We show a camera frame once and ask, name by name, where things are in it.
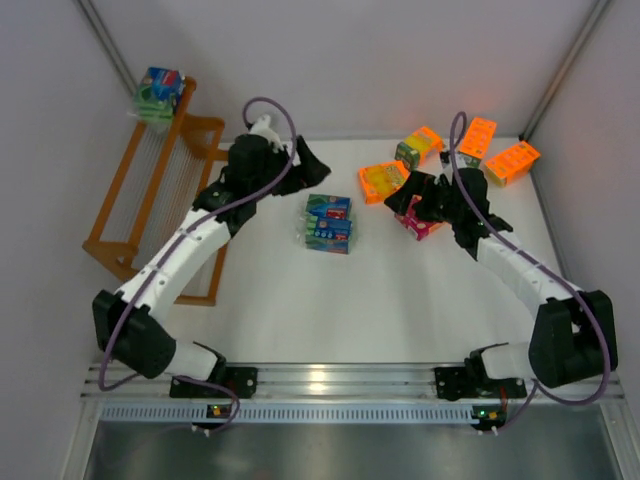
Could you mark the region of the pink scrubber sponge box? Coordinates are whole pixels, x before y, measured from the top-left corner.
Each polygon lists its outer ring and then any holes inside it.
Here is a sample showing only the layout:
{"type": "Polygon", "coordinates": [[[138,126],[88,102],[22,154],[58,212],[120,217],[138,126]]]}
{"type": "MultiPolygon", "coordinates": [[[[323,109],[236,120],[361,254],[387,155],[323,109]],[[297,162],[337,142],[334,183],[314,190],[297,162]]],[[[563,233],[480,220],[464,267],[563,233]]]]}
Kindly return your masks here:
{"type": "Polygon", "coordinates": [[[426,222],[417,218],[414,206],[421,199],[421,196],[414,195],[406,214],[394,215],[394,218],[400,223],[400,225],[411,233],[417,241],[423,240],[443,226],[443,223],[426,222]]]}

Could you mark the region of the blue green sponge pack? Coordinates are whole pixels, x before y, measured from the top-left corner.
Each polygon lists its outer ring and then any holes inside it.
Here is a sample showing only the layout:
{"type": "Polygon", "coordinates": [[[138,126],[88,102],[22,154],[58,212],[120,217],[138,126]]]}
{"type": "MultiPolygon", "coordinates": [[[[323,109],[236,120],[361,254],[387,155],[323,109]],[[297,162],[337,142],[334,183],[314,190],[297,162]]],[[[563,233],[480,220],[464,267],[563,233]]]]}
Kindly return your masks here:
{"type": "Polygon", "coordinates": [[[149,67],[133,96],[136,116],[148,124],[171,123],[185,86],[179,70],[149,67]]]}
{"type": "Polygon", "coordinates": [[[353,222],[348,219],[305,214],[297,223],[301,245],[319,252],[349,254],[353,232],[353,222]]]}
{"type": "Polygon", "coordinates": [[[348,197],[325,194],[310,194],[308,196],[305,212],[318,217],[348,219],[351,212],[352,201],[348,197]]]}

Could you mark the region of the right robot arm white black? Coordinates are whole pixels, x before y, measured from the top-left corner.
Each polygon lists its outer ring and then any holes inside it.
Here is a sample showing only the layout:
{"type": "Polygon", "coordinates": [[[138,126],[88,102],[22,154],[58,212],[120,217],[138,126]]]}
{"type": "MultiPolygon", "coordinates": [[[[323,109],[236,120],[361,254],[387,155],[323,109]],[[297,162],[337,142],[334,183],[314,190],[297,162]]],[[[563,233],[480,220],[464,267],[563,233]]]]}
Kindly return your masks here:
{"type": "Polygon", "coordinates": [[[611,299],[568,282],[524,249],[512,226],[491,212],[487,192],[474,168],[451,177],[414,171],[384,202],[397,215],[449,224],[456,243],[533,317],[528,341],[481,347],[467,364],[483,380],[531,379],[544,392],[595,376],[607,381],[618,366],[611,299]]]}

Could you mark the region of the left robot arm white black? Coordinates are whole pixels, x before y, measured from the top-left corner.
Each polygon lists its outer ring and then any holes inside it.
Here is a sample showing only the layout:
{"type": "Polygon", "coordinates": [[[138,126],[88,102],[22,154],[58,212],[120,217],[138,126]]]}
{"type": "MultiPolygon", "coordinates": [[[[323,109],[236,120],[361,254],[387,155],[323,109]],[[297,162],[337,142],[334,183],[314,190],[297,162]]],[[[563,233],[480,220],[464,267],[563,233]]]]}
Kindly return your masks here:
{"type": "Polygon", "coordinates": [[[176,340],[163,322],[197,271],[256,214],[260,200],[315,187],[330,174],[302,136],[293,147],[256,134],[237,137],[218,178],[197,195],[166,244],[116,292],[96,295],[92,312],[105,361],[117,360],[147,379],[167,373],[220,381],[225,357],[176,340]]]}

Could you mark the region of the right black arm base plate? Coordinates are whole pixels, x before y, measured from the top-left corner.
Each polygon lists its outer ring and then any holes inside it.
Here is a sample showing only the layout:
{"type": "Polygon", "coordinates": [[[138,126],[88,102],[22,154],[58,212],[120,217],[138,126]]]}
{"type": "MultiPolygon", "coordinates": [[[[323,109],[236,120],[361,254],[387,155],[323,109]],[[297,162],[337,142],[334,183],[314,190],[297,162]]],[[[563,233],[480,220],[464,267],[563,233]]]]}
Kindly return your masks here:
{"type": "Polygon", "coordinates": [[[433,372],[439,399],[524,399],[527,396],[521,379],[482,380],[473,377],[465,367],[460,366],[436,367],[433,372]]]}

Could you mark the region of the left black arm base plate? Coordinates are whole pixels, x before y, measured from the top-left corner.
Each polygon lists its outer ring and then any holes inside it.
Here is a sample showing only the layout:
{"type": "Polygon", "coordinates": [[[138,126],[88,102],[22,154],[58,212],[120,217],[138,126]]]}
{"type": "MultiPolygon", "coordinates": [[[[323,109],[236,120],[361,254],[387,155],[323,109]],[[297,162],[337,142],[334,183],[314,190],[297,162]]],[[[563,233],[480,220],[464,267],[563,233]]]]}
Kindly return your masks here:
{"type": "MultiPolygon", "coordinates": [[[[257,377],[258,369],[255,367],[227,366],[223,373],[213,379],[207,380],[207,383],[224,387],[240,399],[249,399],[256,392],[258,384],[257,377]]],[[[173,377],[169,397],[175,399],[218,399],[229,398],[230,395],[225,391],[173,377]]]]}

